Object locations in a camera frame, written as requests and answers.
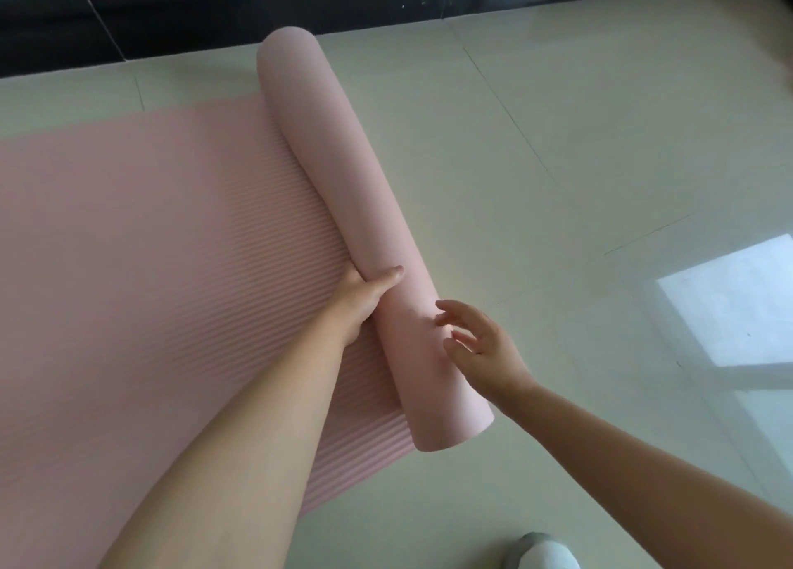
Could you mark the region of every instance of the forearm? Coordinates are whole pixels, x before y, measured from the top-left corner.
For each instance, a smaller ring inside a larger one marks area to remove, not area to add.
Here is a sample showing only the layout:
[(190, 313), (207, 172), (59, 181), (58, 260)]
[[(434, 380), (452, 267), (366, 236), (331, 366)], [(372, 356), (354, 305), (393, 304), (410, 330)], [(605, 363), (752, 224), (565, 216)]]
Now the forearm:
[(280, 569), (344, 348), (323, 313), (148, 494), (102, 566)]
[(793, 519), (539, 386), (502, 411), (666, 569), (783, 567)]

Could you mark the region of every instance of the white sneaker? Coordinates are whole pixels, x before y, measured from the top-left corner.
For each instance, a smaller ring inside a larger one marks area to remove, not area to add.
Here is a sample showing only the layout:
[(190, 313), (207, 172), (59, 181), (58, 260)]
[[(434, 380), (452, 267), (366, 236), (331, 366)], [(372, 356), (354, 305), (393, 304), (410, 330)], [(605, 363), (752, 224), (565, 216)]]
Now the white sneaker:
[(510, 546), (501, 569), (581, 569), (570, 549), (547, 533), (529, 533)]

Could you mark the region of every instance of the pink yoga mat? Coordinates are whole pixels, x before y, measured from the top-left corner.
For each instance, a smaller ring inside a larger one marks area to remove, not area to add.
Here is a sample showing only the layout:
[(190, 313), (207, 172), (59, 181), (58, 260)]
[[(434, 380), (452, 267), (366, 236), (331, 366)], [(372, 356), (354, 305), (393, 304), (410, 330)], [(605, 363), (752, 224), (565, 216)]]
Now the pink yoga mat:
[(265, 96), (0, 142), (0, 567), (95, 566), (349, 255), (408, 278), (345, 353), (304, 510), (490, 423), (316, 40), (259, 68)]

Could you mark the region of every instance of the hand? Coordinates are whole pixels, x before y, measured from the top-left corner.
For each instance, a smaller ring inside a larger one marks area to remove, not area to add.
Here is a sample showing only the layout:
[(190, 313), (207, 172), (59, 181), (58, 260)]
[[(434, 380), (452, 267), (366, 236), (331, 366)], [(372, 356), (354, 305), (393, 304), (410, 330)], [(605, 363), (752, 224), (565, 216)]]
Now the hand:
[(372, 315), (383, 293), (402, 281), (403, 276), (404, 268), (396, 266), (367, 283), (353, 263), (347, 263), (342, 279), (325, 307), (334, 323), (342, 328), (345, 345), (355, 341), (361, 323)]
[(510, 397), (537, 386), (509, 334), (481, 310), (454, 300), (435, 305), (439, 327), (452, 324), (469, 331), (452, 331), (443, 348), (471, 387), (501, 407)]

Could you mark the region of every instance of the tile floor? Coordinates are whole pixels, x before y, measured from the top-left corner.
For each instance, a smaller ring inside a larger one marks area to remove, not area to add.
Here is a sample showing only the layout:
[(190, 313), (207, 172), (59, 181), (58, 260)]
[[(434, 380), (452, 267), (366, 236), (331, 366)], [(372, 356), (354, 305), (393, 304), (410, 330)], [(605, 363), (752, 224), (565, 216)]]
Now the tile floor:
[[(793, 512), (793, 13), (592, 0), (321, 38), (441, 294), (541, 381)], [(0, 81), (0, 136), (258, 89), (255, 46)], [(306, 516), (288, 567), (652, 560), (513, 424)]]

